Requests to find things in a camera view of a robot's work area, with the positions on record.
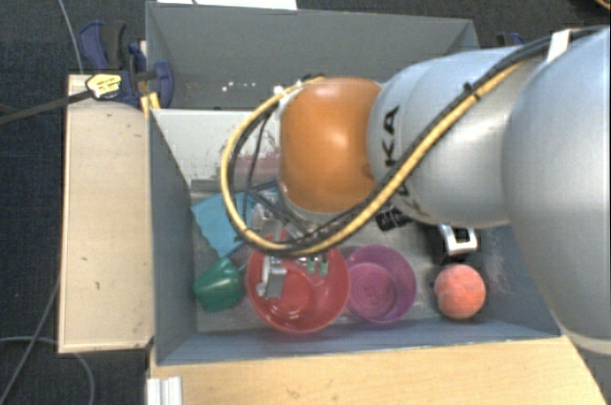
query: blue cloth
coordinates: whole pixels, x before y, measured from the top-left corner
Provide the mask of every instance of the blue cloth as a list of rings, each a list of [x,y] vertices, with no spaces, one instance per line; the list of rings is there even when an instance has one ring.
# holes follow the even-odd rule
[[[240,211],[242,211],[243,198],[243,193],[236,195],[236,206]],[[250,212],[254,205],[255,202],[252,198],[248,200],[245,220],[248,225],[250,225]],[[241,241],[236,242],[238,233],[229,221],[229,217],[227,217],[227,211],[220,194],[194,204],[191,206],[191,211],[200,227],[201,235],[217,251],[219,257],[227,256],[242,245]]]

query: yellow cable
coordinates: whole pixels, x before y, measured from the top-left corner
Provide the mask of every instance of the yellow cable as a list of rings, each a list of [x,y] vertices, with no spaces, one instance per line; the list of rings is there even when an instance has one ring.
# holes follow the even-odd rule
[[[285,248],[284,244],[277,244],[277,243],[268,241],[267,239],[264,239],[263,237],[261,237],[258,233],[254,232],[250,227],[248,227],[245,221],[242,220],[242,217],[240,216],[240,213],[238,212],[238,208],[233,203],[233,198],[231,196],[231,191],[229,189],[229,173],[228,173],[229,161],[231,161],[233,149],[235,148],[238,142],[238,139],[240,138],[240,135],[246,130],[246,128],[248,128],[248,126],[251,123],[254,122],[256,118],[258,118],[269,107],[279,103],[287,95],[290,95],[291,93],[299,91],[300,89],[303,89],[306,86],[315,84],[317,82],[321,82],[323,80],[325,80],[325,77],[323,75],[317,75],[316,77],[313,77],[310,80],[290,86],[282,90],[280,93],[277,93],[270,99],[268,99],[261,106],[259,106],[252,114],[250,114],[247,118],[244,119],[244,121],[240,124],[240,126],[238,126],[236,131],[229,138],[229,141],[227,142],[227,145],[225,146],[225,149],[222,152],[222,157],[221,157],[222,200],[225,203],[225,207],[227,209],[227,214],[229,215],[229,218],[234,223],[238,231],[241,232],[242,235],[245,236],[253,244],[260,245],[265,248],[274,249],[274,250],[277,250],[277,249],[282,250],[283,248]]]
[[[494,88],[496,88],[496,86],[498,86],[498,84],[500,84],[509,75],[511,75],[519,65],[520,63],[514,64],[508,67],[507,69],[501,71],[497,75],[491,77],[491,79],[489,79],[484,84],[475,89],[473,95],[467,96],[454,108],[452,108],[449,113],[445,117],[443,117],[442,120],[435,127],[433,127],[431,131],[420,141],[420,143],[417,145],[411,155],[401,165],[399,170],[394,174],[394,176],[390,179],[386,186],[382,188],[380,193],[378,193],[378,195],[365,208],[363,208],[361,213],[359,213],[351,222],[349,222],[337,233],[329,236],[327,239],[324,239],[316,245],[304,248],[302,250],[291,250],[291,255],[306,256],[310,254],[316,254],[318,252],[323,252],[328,248],[340,243],[350,235],[354,234],[357,230],[359,230],[364,224],[368,222],[368,220],[373,215],[375,215],[375,213],[378,212],[378,210],[390,199],[390,197],[392,197],[392,195],[401,186],[405,179],[411,174],[411,172],[416,168],[416,166],[420,163],[424,156],[426,156],[429,150],[431,150],[435,143],[438,142],[439,139],[441,139],[448,132],[448,130],[450,130],[450,128],[452,128],[471,108],[475,106],[478,101],[477,98],[482,98],[489,92],[491,92]],[[229,161],[231,159],[233,149],[240,135],[264,110],[279,102],[287,94],[297,91],[308,84],[319,82],[320,80],[323,80],[323,77],[315,77],[314,79],[311,79],[310,81],[305,82],[304,84],[297,84],[295,86],[291,86],[290,88],[284,90],[282,93],[279,93],[278,95],[275,95],[268,101],[266,101],[257,110],[255,110],[252,115],[246,118],[244,122],[238,127],[238,129],[234,132],[232,137],[227,142],[227,146],[225,147],[225,150],[222,154],[221,192],[229,218],[232,220],[238,231],[241,232],[244,237],[246,237],[254,245],[261,246],[265,249],[282,251],[285,250],[285,245],[274,243],[268,241],[267,239],[264,239],[251,228],[249,228],[244,222],[244,220],[242,220],[242,217],[240,216],[236,205],[233,203],[233,199],[229,191],[229,181],[227,176]]]

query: purple bowl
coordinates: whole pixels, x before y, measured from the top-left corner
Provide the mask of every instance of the purple bowl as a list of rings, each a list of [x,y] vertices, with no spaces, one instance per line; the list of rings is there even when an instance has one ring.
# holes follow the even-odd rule
[[[397,321],[413,305],[417,284],[410,263],[385,245],[367,245],[346,260],[350,274],[348,310],[369,322]]]

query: wooden panel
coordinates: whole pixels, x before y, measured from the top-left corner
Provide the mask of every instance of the wooden panel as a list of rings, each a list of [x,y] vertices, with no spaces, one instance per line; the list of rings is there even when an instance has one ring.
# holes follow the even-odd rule
[[[604,404],[568,338],[159,368],[184,405]]]
[[[82,90],[71,76],[70,93]],[[146,122],[92,99],[68,109],[60,352],[144,347],[153,335]]]

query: green toy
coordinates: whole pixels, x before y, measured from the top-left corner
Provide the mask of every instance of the green toy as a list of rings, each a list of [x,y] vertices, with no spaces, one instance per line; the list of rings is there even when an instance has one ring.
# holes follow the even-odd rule
[[[193,292],[206,311],[229,309],[244,297],[241,271],[228,257],[221,257],[196,280]]]

